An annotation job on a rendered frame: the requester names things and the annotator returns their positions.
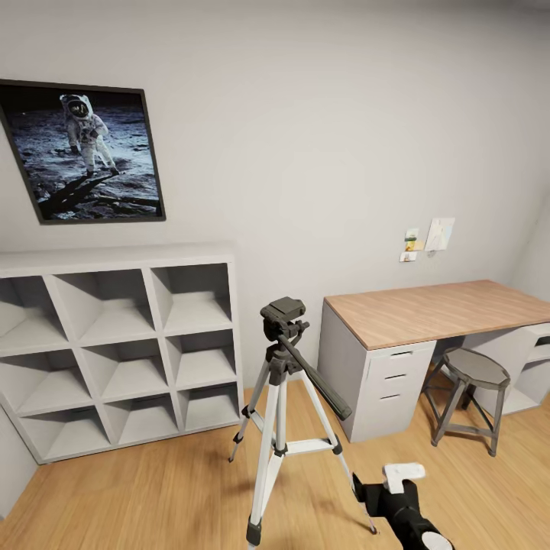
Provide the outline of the camera tripod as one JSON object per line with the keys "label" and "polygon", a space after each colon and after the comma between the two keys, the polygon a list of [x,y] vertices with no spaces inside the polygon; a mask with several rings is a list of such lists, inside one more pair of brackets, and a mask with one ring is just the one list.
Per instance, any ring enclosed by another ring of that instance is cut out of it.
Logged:
{"label": "camera tripod", "polygon": [[[340,458],[345,473],[351,483],[354,495],[353,474],[348,469],[343,448],[337,434],[333,432],[322,404],[315,391],[321,393],[330,407],[337,414],[338,419],[345,421],[351,414],[352,409],[332,389],[331,385],[312,367],[295,348],[302,338],[309,322],[302,320],[292,323],[291,321],[305,315],[306,306],[301,299],[282,299],[271,302],[260,311],[264,317],[264,334],[270,342],[277,340],[277,344],[266,348],[265,361],[261,368],[260,375],[256,382],[249,404],[242,409],[245,416],[240,432],[234,437],[236,442],[234,451],[228,459],[233,462],[235,452],[243,441],[243,434],[247,428],[249,419],[252,419],[262,434],[260,444],[260,455],[257,466],[254,497],[251,514],[248,518],[246,539],[248,540],[247,550],[255,550],[260,544],[261,520],[267,507],[273,486],[280,471],[283,459],[290,455],[300,455],[309,452],[318,452],[332,449],[334,455]],[[286,434],[286,378],[287,373],[292,375],[300,372],[301,378],[306,385],[316,411],[327,431],[328,438],[316,438],[297,442],[285,442]],[[264,385],[268,383],[268,395],[265,417],[256,410],[255,406],[260,397]],[[373,535],[377,529],[373,526],[364,503],[360,502],[362,510],[370,524]]]}

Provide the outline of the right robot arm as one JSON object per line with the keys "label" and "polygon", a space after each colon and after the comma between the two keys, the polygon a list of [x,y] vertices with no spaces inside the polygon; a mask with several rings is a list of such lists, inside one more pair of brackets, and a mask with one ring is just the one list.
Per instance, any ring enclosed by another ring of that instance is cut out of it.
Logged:
{"label": "right robot arm", "polygon": [[357,501],[364,503],[369,517],[386,519],[403,550],[455,550],[428,520],[419,514],[418,489],[410,479],[423,479],[421,464],[384,465],[383,484],[362,484],[353,475]]}

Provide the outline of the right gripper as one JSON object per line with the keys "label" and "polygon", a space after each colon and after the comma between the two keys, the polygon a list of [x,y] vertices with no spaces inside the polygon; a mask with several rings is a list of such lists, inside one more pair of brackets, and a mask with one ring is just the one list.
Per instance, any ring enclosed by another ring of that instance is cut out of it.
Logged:
{"label": "right gripper", "polygon": [[390,493],[383,484],[362,484],[353,475],[357,501],[364,503],[369,517],[386,519],[394,532],[396,515],[405,509],[419,513],[418,489],[413,482],[402,483],[403,493]]}

